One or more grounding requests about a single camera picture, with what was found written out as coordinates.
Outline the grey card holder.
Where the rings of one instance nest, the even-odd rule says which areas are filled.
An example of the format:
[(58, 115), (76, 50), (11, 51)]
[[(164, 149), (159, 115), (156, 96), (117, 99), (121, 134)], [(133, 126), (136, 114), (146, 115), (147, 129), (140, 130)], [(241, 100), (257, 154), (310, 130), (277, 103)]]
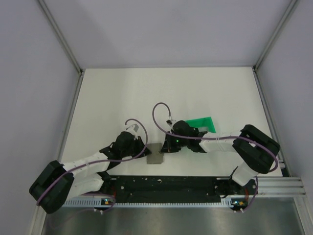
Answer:
[(164, 153), (161, 153), (162, 144), (161, 143), (150, 143), (148, 148), (151, 154), (147, 155), (146, 163), (149, 165), (160, 165), (164, 161)]

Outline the green plastic bin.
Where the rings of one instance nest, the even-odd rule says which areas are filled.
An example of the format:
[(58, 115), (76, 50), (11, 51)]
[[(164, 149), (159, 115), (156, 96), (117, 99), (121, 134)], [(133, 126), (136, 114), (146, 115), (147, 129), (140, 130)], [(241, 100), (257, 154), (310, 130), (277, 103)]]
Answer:
[(216, 133), (215, 126), (211, 117), (203, 117), (185, 121), (190, 127), (198, 128), (199, 131)]

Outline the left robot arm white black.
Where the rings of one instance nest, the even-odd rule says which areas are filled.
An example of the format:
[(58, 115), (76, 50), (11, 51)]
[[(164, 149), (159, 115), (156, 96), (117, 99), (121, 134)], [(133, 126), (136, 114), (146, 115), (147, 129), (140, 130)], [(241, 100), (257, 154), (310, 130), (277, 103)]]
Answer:
[(70, 163), (51, 161), (31, 185), (29, 193), (47, 214), (55, 213), (67, 200), (83, 194), (115, 196), (108, 170), (123, 161), (150, 154), (141, 136), (123, 131), (109, 146), (89, 157)]

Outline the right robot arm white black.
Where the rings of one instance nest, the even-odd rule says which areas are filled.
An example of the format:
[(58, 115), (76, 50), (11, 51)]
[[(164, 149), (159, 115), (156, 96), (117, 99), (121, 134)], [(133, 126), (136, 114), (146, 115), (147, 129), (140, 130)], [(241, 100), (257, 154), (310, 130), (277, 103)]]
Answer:
[(229, 190), (235, 194), (241, 193), (250, 179), (269, 173), (280, 151), (278, 142), (251, 124), (222, 136), (203, 127), (192, 127), (183, 120), (167, 123), (171, 130), (166, 134), (161, 153), (177, 153), (187, 147), (195, 153), (234, 152), (243, 159), (228, 181)]

